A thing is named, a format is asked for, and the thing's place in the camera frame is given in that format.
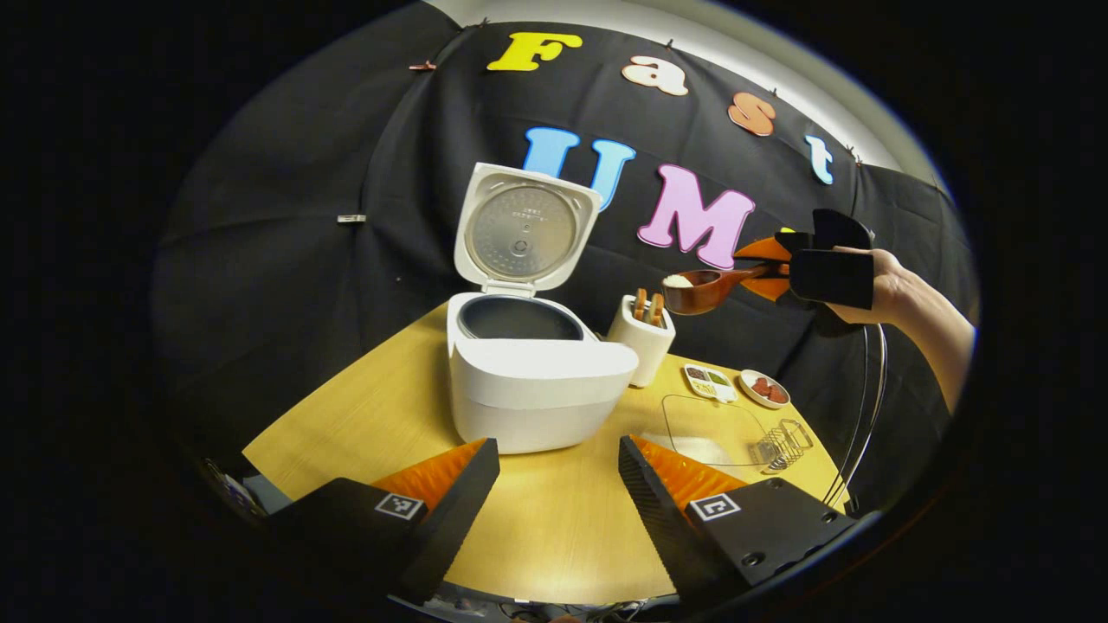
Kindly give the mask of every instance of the wire basket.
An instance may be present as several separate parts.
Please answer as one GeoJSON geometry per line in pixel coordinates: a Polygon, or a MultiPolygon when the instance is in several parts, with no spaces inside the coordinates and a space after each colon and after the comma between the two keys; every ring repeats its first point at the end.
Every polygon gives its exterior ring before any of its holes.
{"type": "Polygon", "coordinates": [[[752,449],[752,453],[759,457],[759,462],[766,463],[762,473],[772,474],[796,463],[804,456],[804,450],[812,446],[812,438],[808,436],[803,425],[797,420],[782,419],[769,429],[752,449]]]}

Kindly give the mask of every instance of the round plate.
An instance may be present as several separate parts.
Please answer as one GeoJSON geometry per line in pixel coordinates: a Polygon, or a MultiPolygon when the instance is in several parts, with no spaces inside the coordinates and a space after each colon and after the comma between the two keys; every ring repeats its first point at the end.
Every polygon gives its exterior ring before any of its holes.
{"type": "Polygon", "coordinates": [[[739,372],[739,376],[735,377],[735,385],[739,386],[742,389],[742,392],[749,396],[751,400],[758,402],[767,409],[780,409],[781,407],[792,402],[792,398],[789,397],[788,390],[786,390],[781,384],[777,382],[769,376],[759,372],[758,370],[742,370],[739,372]],[[776,385],[777,388],[781,390],[781,394],[784,394],[784,402],[774,402],[755,391],[755,384],[762,377],[765,377],[771,386],[776,385]]]}

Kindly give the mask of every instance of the pink letter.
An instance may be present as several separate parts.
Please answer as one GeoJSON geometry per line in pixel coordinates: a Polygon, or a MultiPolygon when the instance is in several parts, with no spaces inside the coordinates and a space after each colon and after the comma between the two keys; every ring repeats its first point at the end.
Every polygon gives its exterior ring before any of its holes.
{"type": "Polygon", "coordinates": [[[677,237],[681,253],[688,253],[705,235],[708,243],[697,249],[701,262],[716,268],[735,267],[735,245],[747,215],[753,212],[755,202],[735,191],[719,195],[707,210],[700,197],[696,174],[673,164],[658,167],[661,175],[661,196],[654,210],[650,224],[638,228],[638,239],[654,246],[674,244],[670,224],[677,222],[677,237]]]}

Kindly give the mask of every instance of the yellow letter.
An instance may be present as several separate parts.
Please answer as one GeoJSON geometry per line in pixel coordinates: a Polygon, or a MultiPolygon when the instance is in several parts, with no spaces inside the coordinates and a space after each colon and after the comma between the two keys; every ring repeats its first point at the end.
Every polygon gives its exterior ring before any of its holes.
{"type": "Polygon", "coordinates": [[[535,54],[544,61],[551,61],[562,53],[562,43],[571,48],[581,48],[582,40],[576,34],[557,34],[554,32],[513,32],[512,44],[504,50],[500,60],[489,63],[492,71],[532,71],[538,69],[534,62],[535,54]]]}
{"type": "Polygon", "coordinates": [[[635,64],[625,67],[620,73],[635,84],[657,86],[663,93],[670,95],[685,95],[689,92],[685,88],[685,72],[674,63],[653,57],[632,57],[630,62],[635,64]]]}

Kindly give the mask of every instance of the rice cooker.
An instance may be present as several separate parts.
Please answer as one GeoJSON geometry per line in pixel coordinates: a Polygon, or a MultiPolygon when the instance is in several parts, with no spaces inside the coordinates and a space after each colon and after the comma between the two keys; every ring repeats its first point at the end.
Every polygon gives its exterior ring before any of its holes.
{"type": "Polygon", "coordinates": [[[481,292],[447,305],[454,426],[502,455],[592,437],[623,396],[638,356],[603,341],[565,306],[535,296],[573,273],[599,213],[595,191],[478,163],[454,241],[454,265],[481,292]]]}

